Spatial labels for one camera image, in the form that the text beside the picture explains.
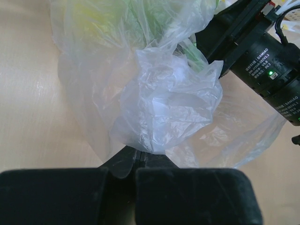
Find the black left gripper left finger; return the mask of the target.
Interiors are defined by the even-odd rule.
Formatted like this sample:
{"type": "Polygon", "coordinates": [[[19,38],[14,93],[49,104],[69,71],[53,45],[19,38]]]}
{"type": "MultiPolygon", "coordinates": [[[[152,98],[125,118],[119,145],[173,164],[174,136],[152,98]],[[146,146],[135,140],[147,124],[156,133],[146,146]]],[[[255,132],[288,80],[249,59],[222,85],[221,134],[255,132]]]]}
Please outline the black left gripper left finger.
{"type": "Polygon", "coordinates": [[[133,225],[140,152],[123,148],[94,168],[19,169],[0,174],[3,225],[133,225]]]}

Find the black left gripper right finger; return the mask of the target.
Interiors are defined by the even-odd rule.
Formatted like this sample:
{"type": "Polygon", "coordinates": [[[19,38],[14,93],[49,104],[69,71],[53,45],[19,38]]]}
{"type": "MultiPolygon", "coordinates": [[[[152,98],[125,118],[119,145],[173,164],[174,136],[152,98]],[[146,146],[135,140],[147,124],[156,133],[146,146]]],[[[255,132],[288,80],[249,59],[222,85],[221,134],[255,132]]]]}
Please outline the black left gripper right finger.
{"type": "Polygon", "coordinates": [[[165,155],[135,157],[138,225],[261,225],[249,178],[231,168],[178,168],[165,155]]]}

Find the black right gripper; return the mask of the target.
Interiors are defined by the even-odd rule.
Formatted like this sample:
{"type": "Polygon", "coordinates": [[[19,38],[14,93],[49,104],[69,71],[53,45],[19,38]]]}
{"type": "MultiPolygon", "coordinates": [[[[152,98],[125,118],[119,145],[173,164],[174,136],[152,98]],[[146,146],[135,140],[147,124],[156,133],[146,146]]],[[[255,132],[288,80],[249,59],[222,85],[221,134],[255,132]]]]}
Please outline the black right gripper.
{"type": "Polygon", "coordinates": [[[288,41],[284,17],[300,8],[298,0],[276,6],[271,0],[238,0],[196,33],[197,48],[209,62],[224,62],[242,80],[298,80],[300,50],[288,41]]]}

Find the clear lemon-print plastic bag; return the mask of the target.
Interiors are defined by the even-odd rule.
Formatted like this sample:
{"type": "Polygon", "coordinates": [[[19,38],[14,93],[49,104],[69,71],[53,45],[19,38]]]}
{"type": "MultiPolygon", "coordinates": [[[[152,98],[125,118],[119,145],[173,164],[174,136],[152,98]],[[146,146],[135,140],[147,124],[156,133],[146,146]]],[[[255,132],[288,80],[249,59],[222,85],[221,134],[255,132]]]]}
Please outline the clear lemon-print plastic bag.
{"type": "Polygon", "coordinates": [[[52,0],[58,76],[102,161],[122,145],[179,167],[238,167],[268,149],[285,120],[223,61],[200,72],[178,50],[195,43],[217,0],[52,0]]]}

